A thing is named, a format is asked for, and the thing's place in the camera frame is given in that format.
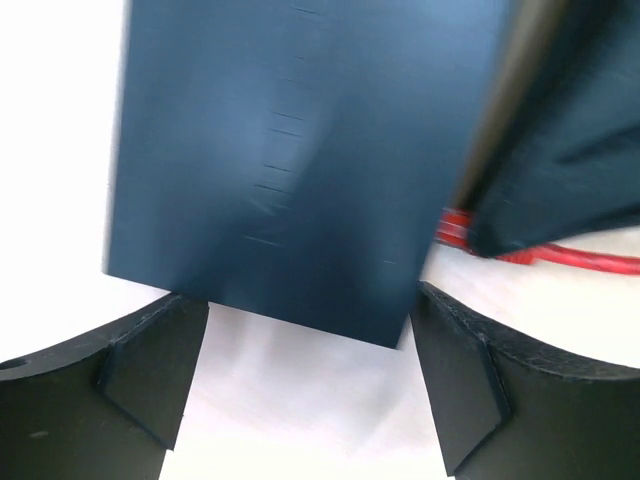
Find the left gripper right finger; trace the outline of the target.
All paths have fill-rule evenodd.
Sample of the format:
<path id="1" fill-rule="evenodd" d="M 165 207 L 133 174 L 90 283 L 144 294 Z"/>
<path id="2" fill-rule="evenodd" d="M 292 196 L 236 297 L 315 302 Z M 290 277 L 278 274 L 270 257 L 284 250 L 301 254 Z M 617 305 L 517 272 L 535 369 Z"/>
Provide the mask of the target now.
<path id="1" fill-rule="evenodd" d="M 639 372 L 546 344 L 422 284 L 412 328 L 455 479 L 639 476 Z"/>

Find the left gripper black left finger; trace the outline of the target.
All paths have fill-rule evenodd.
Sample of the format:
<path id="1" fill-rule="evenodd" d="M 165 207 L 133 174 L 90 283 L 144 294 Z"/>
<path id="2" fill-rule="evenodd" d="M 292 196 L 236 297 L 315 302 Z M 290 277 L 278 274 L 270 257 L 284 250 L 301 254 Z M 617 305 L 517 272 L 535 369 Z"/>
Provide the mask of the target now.
<path id="1" fill-rule="evenodd" d="M 174 449 L 209 315 L 169 294 L 1 364 L 1 476 L 147 480 Z"/>

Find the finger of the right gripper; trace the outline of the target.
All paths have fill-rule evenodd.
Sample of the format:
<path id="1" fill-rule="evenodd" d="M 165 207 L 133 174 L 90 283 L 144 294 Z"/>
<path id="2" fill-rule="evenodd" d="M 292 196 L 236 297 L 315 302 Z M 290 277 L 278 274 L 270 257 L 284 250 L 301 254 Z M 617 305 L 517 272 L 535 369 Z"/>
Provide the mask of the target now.
<path id="1" fill-rule="evenodd" d="M 639 222 L 639 5 L 519 1 L 458 204 L 483 257 Z"/>

